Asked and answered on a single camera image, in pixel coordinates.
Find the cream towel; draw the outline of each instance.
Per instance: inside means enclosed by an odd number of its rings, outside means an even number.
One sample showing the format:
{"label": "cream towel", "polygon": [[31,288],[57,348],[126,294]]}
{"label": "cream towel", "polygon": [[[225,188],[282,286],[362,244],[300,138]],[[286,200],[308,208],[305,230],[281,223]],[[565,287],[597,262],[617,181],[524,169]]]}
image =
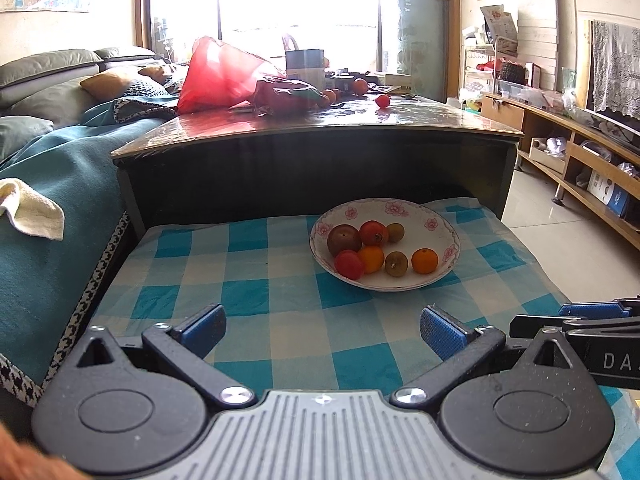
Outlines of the cream towel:
{"label": "cream towel", "polygon": [[62,208],[18,178],[0,180],[0,216],[5,211],[11,225],[21,233],[62,240],[65,230]]}

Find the blue and white tablecloth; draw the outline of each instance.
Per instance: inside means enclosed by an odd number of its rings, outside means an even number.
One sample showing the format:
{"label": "blue and white tablecloth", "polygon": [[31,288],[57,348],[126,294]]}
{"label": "blue and white tablecloth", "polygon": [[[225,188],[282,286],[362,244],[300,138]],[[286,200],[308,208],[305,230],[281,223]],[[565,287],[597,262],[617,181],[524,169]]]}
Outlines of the blue and white tablecloth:
{"label": "blue and white tablecloth", "polygon": [[[456,229],[461,254],[452,272],[425,288],[375,293],[334,278],[309,249],[317,217],[159,226],[128,257],[92,324],[138,335],[220,302],[226,335],[206,360],[258,395],[268,388],[373,388],[386,395],[440,362],[418,330],[426,304],[469,326],[508,332],[516,314],[556,315],[567,302],[477,200],[427,207]],[[640,478],[640,428],[630,399],[616,388],[604,392],[616,413],[616,437],[601,470],[611,480]]]}

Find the plate rim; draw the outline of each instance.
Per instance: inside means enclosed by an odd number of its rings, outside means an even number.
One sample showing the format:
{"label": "plate rim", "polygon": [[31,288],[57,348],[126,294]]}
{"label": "plate rim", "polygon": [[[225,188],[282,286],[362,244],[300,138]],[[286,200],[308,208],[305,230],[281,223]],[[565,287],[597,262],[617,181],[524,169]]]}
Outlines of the plate rim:
{"label": "plate rim", "polygon": [[[419,284],[415,284],[415,285],[389,287],[389,286],[365,285],[364,283],[358,282],[356,280],[351,280],[351,279],[339,274],[338,272],[335,271],[335,269],[328,268],[322,262],[322,260],[318,257],[318,255],[316,254],[316,251],[314,250],[314,246],[312,244],[312,237],[314,235],[314,232],[316,232],[316,226],[318,225],[318,222],[321,221],[321,219],[324,218],[325,216],[331,214],[333,211],[335,211],[337,209],[340,209],[341,207],[346,206],[347,204],[368,202],[368,201],[371,201],[371,200],[376,201],[376,202],[378,202],[378,201],[380,201],[380,202],[402,202],[402,203],[405,203],[405,204],[410,204],[412,206],[416,206],[418,209],[422,209],[425,212],[432,213],[432,214],[436,215],[438,218],[440,218],[442,220],[443,224],[448,228],[449,232],[452,233],[452,236],[453,236],[453,239],[454,239],[454,244],[455,244],[456,249],[457,249],[456,250],[456,254],[453,256],[452,259],[450,259],[450,261],[448,263],[448,267],[449,268],[447,269],[447,272],[445,272],[443,275],[441,275],[436,280],[433,280],[432,282],[419,283]],[[328,272],[332,276],[335,276],[339,280],[342,280],[345,283],[349,283],[350,285],[354,285],[354,286],[357,286],[358,288],[363,288],[365,290],[371,290],[373,292],[407,292],[409,290],[416,290],[417,288],[423,288],[425,286],[433,285],[433,283],[439,282],[442,278],[447,276],[453,270],[453,268],[456,266],[456,264],[458,262],[458,259],[460,258],[460,252],[461,252],[461,249],[460,249],[460,236],[458,235],[458,232],[453,227],[453,225],[451,225],[451,223],[446,218],[444,218],[444,216],[442,216],[440,213],[438,213],[437,211],[434,211],[433,209],[428,208],[425,205],[418,204],[418,203],[415,203],[415,202],[411,202],[410,200],[404,200],[402,198],[380,198],[380,197],[359,198],[359,199],[356,199],[356,200],[349,200],[348,202],[343,202],[340,205],[334,206],[331,209],[329,209],[328,211],[322,213],[316,219],[316,221],[314,222],[313,226],[311,227],[311,231],[309,232],[309,249],[311,250],[311,254],[314,257],[314,260],[326,272]]]}

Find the tile floor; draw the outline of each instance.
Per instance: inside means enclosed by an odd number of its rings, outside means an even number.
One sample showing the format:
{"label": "tile floor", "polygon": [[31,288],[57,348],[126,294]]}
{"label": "tile floor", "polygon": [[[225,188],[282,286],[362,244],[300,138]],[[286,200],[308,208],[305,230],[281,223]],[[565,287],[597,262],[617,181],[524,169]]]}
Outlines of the tile floor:
{"label": "tile floor", "polygon": [[640,294],[640,251],[530,164],[514,171],[502,222],[573,302]]}

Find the lace curtain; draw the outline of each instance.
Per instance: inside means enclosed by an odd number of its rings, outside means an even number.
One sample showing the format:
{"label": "lace curtain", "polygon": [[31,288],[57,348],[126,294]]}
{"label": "lace curtain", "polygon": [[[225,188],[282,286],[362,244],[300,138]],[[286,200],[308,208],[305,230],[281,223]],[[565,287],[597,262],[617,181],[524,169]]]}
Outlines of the lace curtain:
{"label": "lace curtain", "polygon": [[593,105],[640,119],[640,29],[593,22]]}

